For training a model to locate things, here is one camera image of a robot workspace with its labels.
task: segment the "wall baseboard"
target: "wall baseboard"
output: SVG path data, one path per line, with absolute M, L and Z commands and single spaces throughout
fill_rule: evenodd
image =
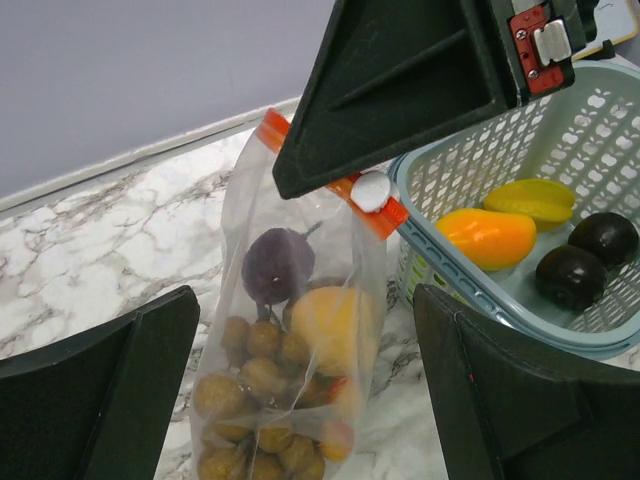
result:
M 149 163 L 186 153 L 256 126 L 269 108 L 275 108 L 286 115 L 292 114 L 298 106 L 299 100 L 300 98 L 297 97 L 272 106 L 258 108 L 221 122 L 132 150 L 8 197 L 0 198 L 0 220 L 67 197 L 75 191 L 90 187 L 92 184 L 104 183 Z

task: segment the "white wall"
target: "white wall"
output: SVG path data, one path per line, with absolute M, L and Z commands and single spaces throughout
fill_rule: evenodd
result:
M 0 200 L 302 93 L 333 0 L 0 0 Z

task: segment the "plum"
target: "plum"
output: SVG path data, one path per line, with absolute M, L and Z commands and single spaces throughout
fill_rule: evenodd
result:
M 607 269 L 592 253 L 562 245 L 540 260 L 535 287 L 559 307 L 581 312 L 604 296 Z
M 258 304 L 284 302 L 306 285 L 315 260 L 306 235 L 287 228 L 272 228 L 253 242 L 244 257 L 244 288 Z
M 592 253 L 607 270 L 613 270 L 634 259 L 640 237 L 633 223 L 622 215 L 602 212 L 582 220 L 567 243 Z

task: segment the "dark green plastic piece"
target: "dark green plastic piece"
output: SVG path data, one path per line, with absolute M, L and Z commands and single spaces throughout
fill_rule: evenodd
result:
M 566 16 L 575 49 L 595 34 L 597 0 L 577 2 L 544 2 L 550 18 Z M 273 170 L 280 195 L 299 197 L 533 100 L 513 15 L 509 0 L 337 0 Z M 561 67 L 566 87 L 570 60 Z
M 199 316 L 182 287 L 0 361 L 0 478 L 152 480 Z
M 563 352 L 418 285 L 414 317 L 450 480 L 640 478 L 640 372 Z

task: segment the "light blue basket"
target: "light blue basket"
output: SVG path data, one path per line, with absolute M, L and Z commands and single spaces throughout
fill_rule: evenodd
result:
M 576 65 L 573 87 L 398 158 L 389 170 L 411 218 L 399 229 L 403 301 L 418 283 L 437 285 L 495 320 L 588 358 L 619 355 L 640 342 L 640 264 L 625 266 L 605 297 L 582 314 L 556 308 L 533 288 L 539 260 L 572 225 L 615 211 L 640 227 L 640 75 L 598 62 Z M 432 225 L 479 206 L 493 189 L 548 178 L 576 193 L 574 218 L 542 233 L 509 272 L 487 275 Z

